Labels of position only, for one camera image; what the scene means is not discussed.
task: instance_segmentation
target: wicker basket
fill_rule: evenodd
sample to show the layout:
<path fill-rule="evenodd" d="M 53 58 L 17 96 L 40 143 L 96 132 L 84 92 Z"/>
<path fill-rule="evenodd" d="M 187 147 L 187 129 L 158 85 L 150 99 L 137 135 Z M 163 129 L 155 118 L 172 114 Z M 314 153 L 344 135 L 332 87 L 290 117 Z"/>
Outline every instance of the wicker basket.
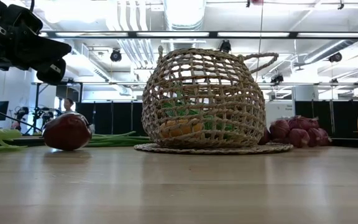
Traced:
<path fill-rule="evenodd" d="M 179 49 L 160 57 L 143 92 L 142 124 L 157 144 L 171 148 L 254 146 L 264 134 L 265 100 L 251 73 L 278 54 L 238 57 Z M 273 57 L 249 71 L 245 60 Z"/>

